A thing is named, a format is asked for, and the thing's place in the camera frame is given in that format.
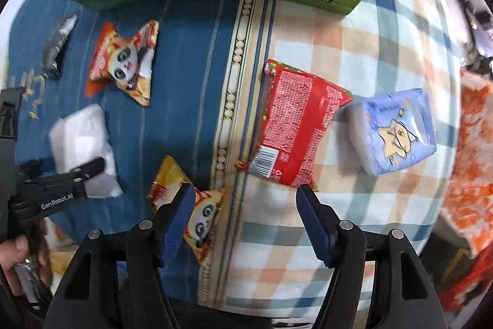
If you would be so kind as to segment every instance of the orange patterned cloth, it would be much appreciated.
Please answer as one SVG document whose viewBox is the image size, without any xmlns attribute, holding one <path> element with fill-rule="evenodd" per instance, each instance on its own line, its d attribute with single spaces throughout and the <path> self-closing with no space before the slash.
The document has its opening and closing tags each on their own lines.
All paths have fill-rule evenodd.
<svg viewBox="0 0 493 329">
<path fill-rule="evenodd" d="M 478 255 L 467 275 L 441 291 L 439 299 L 445 312 L 457 312 L 473 298 L 484 293 L 493 280 L 493 244 Z"/>
<path fill-rule="evenodd" d="M 477 256 L 493 240 L 493 84 L 463 71 L 455 166 L 442 216 Z"/>
</svg>

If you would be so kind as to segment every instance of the human hand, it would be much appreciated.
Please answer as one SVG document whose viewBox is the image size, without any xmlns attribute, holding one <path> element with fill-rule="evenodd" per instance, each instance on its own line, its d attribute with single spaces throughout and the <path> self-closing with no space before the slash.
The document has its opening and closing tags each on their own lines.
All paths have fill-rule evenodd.
<svg viewBox="0 0 493 329">
<path fill-rule="evenodd" d="M 7 240 L 0 244 L 0 265 L 5 273 L 8 284 L 15 296 L 22 295 L 22 287 L 14 270 L 14 265 L 23 262 L 29 255 L 28 240 L 25 235 L 15 240 Z M 51 286 L 53 275 L 51 273 L 49 250 L 43 237 L 39 246 L 39 276 L 46 286 Z"/>
</svg>

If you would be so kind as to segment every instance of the blue gripper pad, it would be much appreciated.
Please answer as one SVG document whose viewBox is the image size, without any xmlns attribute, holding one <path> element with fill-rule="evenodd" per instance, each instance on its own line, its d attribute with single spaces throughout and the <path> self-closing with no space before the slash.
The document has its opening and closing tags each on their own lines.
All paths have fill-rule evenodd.
<svg viewBox="0 0 493 329">
<path fill-rule="evenodd" d="M 334 249 L 337 241 L 337 230 L 327 232 L 321 222 L 326 205 L 322 205 L 312 189 L 303 185 L 296 190 L 296 207 L 300 214 L 305 230 L 308 234 L 316 257 L 322 261 L 327 268 L 334 267 Z"/>
<path fill-rule="evenodd" d="M 185 233 L 195 206 L 195 187 L 191 184 L 182 185 L 173 201 L 170 204 L 163 205 L 161 208 L 167 206 L 175 207 L 176 209 L 162 237 L 160 259 L 163 266 L 174 259 L 178 252 L 183 233 Z"/>
</svg>

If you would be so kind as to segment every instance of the blue snack package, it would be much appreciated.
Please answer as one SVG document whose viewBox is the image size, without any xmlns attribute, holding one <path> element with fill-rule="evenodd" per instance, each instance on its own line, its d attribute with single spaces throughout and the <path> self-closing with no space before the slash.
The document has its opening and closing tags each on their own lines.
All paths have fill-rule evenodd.
<svg viewBox="0 0 493 329">
<path fill-rule="evenodd" d="M 348 106 L 352 144 L 372 175 L 410 167 L 436 152 L 428 95 L 420 88 Z"/>
</svg>

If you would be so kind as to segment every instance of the checkered bedsheet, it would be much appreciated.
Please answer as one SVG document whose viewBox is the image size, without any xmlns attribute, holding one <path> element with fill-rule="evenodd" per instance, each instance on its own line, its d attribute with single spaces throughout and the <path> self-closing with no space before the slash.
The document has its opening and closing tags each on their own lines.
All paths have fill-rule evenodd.
<svg viewBox="0 0 493 329">
<path fill-rule="evenodd" d="M 420 252 L 454 163 L 459 122 L 459 62 L 446 1 L 363 0 L 345 18 L 295 3 L 274 7 L 265 57 L 324 77 L 356 99 L 408 88 L 424 88 L 430 95 L 438 149 L 425 161 L 369 176 L 349 142 L 341 110 L 315 165 L 317 196 L 339 218 L 378 233 L 400 228 Z M 254 77 L 254 88 L 260 78 Z M 248 100 L 252 93 L 240 98 Z M 251 108 L 256 112 L 257 106 Z M 225 208 L 216 239 L 210 285 L 199 290 L 201 303 L 305 322 L 316 316 L 332 271 L 315 257 L 294 188 L 246 175 Z M 361 309 L 369 305 L 373 269 L 367 264 Z"/>
</svg>

